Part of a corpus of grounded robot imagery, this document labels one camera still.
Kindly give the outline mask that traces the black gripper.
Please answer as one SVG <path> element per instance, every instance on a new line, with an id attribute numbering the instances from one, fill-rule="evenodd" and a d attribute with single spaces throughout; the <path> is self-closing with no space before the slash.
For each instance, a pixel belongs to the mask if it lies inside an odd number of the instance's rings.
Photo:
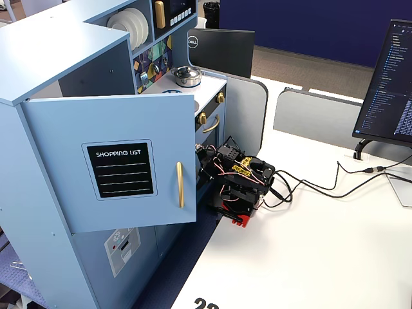
<path id="1" fill-rule="evenodd" d="M 198 144 L 198 178 L 202 180 L 213 180 L 217 176 L 226 176 L 234 173 L 247 174 L 241 161 L 244 153 L 228 141 L 220 146 Z"/>

